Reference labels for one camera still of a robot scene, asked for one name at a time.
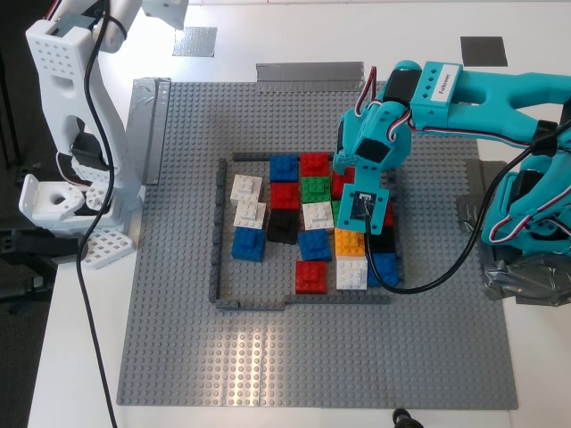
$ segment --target red lego brick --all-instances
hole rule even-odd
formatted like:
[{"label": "red lego brick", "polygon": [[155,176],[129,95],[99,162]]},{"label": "red lego brick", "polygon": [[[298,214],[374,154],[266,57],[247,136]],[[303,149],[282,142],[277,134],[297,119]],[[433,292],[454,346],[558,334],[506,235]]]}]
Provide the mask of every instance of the red lego brick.
[{"label": "red lego brick", "polygon": [[269,206],[273,210],[300,209],[300,187],[297,183],[272,183],[271,201]]},{"label": "red lego brick", "polygon": [[325,294],[327,291],[325,261],[295,263],[295,294]]},{"label": "red lego brick", "polygon": [[327,153],[305,153],[300,156],[302,177],[329,177]]},{"label": "red lego brick", "polygon": [[383,227],[393,227],[394,217],[393,217],[393,205],[391,201],[386,205],[385,221],[383,221]]},{"label": "red lego brick", "polygon": [[331,198],[333,201],[341,201],[343,195],[343,186],[353,184],[355,182],[355,168],[347,167],[345,175],[340,176],[335,171],[331,176]]}]

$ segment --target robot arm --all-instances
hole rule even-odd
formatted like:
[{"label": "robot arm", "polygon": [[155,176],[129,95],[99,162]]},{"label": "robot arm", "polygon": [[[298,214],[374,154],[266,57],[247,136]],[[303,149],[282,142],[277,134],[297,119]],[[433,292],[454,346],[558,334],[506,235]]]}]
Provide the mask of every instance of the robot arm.
[{"label": "robot arm", "polygon": [[[388,197],[379,186],[380,174],[405,161],[411,131],[485,138],[525,149],[552,135],[558,124],[517,109],[566,104],[570,97],[570,77],[490,74],[439,62],[428,62],[422,70],[414,62],[399,63],[373,101],[363,108],[358,103],[342,116],[334,169],[343,174],[346,166],[355,166],[356,175],[355,184],[344,188],[338,226],[365,232],[367,214],[371,232],[380,233]],[[525,253],[569,253],[570,148],[571,131],[543,138],[521,171],[502,179],[484,222],[484,242]]]},{"label": "robot arm", "polygon": [[[141,5],[147,15],[154,14],[181,28],[187,3],[112,0],[101,50],[119,50]],[[87,63],[102,27],[102,10],[99,1],[56,0],[47,19],[36,22],[26,32],[39,76],[42,107],[57,150],[71,155],[71,165],[78,176],[91,183],[86,191],[78,191],[74,184],[38,183],[33,176],[26,177],[21,212],[37,226],[58,235],[84,233],[100,210],[105,211],[100,226],[124,231],[128,214],[138,205],[140,179],[128,154],[125,129],[95,59],[89,93],[109,141],[114,165],[111,203],[103,206],[110,181],[109,162],[84,90]],[[83,125],[93,134],[85,132]]]},{"label": "robot arm", "polygon": [[[64,15],[91,15],[98,17],[100,3],[94,0],[55,0],[46,15],[46,19],[57,22],[64,18]],[[182,30],[187,7],[188,0],[112,0],[111,16],[120,25],[117,22],[110,22],[101,50],[110,54],[119,51],[125,41],[124,31],[127,32],[131,28],[141,8],[143,8],[146,16],[158,18],[174,29]],[[101,26],[97,26],[93,30],[94,40],[99,36],[100,28]]]}]

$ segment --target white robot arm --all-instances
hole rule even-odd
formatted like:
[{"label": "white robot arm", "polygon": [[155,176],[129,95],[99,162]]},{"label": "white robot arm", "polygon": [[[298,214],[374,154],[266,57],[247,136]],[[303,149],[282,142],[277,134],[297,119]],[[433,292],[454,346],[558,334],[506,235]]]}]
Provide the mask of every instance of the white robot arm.
[{"label": "white robot arm", "polygon": [[[188,0],[112,0],[112,18],[101,50],[119,50],[141,6],[147,16],[182,29],[187,4]],[[101,16],[98,1],[56,0],[46,19],[37,21],[26,32],[39,76],[43,111],[57,150],[71,155],[75,172],[91,183],[86,189],[68,182],[40,183],[32,175],[26,177],[21,212],[56,235],[85,233],[99,210],[104,210],[99,226],[124,232],[129,213],[139,204],[140,178],[128,155],[125,129],[95,60],[89,92],[109,141],[115,177],[111,203],[102,206],[109,184],[108,162],[84,92],[87,62],[101,28]],[[93,134],[85,132],[83,124]]]},{"label": "white robot arm", "polygon": [[[48,11],[46,19],[58,21],[65,13],[81,15],[94,7],[94,4],[96,7],[97,3],[94,0],[56,0]],[[146,16],[163,20],[175,29],[183,29],[187,7],[188,0],[112,0],[111,16],[128,31],[138,10],[143,8]],[[99,35],[100,28],[101,26],[97,26],[93,31],[94,40]],[[111,22],[101,50],[114,54],[119,51],[124,39],[120,26]]]}]

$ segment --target floor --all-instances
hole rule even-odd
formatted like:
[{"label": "floor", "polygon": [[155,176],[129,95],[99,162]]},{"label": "floor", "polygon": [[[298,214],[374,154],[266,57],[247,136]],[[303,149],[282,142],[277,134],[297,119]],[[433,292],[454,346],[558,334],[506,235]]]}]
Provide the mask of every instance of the floor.
[{"label": "floor", "polygon": [[[40,19],[52,0],[4,2],[0,13],[0,52],[6,67],[8,93],[12,104],[16,133],[24,164],[4,168],[0,161],[0,231],[25,224],[18,211],[19,190],[14,179],[21,169],[41,165],[55,169],[54,144],[42,115],[37,73],[25,31]],[[0,107],[4,134],[7,124],[4,106]],[[31,277],[26,268],[10,267],[0,261],[0,292],[12,281]],[[20,305],[11,314],[14,303],[0,304],[0,426],[25,428],[28,425],[37,365],[46,329],[49,302]]]}]

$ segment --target table surface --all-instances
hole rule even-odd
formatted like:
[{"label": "table surface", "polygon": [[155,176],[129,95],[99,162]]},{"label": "table surface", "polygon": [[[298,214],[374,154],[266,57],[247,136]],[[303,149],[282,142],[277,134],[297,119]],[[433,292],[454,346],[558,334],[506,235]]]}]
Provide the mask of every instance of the table surface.
[{"label": "table surface", "polygon": [[[461,36],[502,36],[508,68],[568,74],[571,37],[566,3],[307,4],[192,6],[186,26],[217,27],[214,58],[173,57],[174,30],[139,13],[128,40],[100,58],[103,80],[126,123],[132,81],[252,82],[259,62],[363,61],[388,77],[394,64],[411,59],[461,62]],[[559,119],[559,110],[526,111]],[[485,160],[509,160],[515,149],[478,142]],[[140,212],[129,234],[138,238]],[[105,369],[115,400],[136,254],[86,273]],[[526,428],[569,426],[571,402],[571,305],[552,309],[504,301],[519,409],[514,411],[414,410],[426,428]],[[392,427],[392,410],[258,407],[120,407],[126,427]],[[47,322],[29,419],[30,428],[110,426],[85,308],[72,264],[60,266]]]}]

